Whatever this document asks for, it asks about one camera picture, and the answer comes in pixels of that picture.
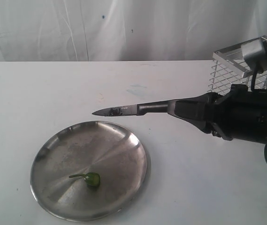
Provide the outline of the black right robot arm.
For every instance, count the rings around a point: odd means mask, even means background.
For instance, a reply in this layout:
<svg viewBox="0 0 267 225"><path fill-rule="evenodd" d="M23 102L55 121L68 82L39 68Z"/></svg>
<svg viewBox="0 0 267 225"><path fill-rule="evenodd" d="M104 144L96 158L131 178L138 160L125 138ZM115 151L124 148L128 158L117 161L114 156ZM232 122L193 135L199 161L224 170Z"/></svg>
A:
<svg viewBox="0 0 267 225"><path fill-rule="evenodd" d="M248 91L246 85L233 84L224 96L210 92L170 100L168 114L226 141L267 144L267 91Z"/></svg>

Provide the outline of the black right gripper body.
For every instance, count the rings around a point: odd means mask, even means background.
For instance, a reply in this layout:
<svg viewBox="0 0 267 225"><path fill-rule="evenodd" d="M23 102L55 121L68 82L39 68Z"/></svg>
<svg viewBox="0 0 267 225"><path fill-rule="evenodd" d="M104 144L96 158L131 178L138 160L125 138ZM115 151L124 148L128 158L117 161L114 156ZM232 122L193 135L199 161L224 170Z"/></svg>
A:
<svg viewBox="0 0 267 225"><path fill-rule="evenodd" d="M255 141L260 110L251 103L252 92L248 91L248 87L233 84L226 95L211 95L211 123L218 136L228 141Z"/></svg>

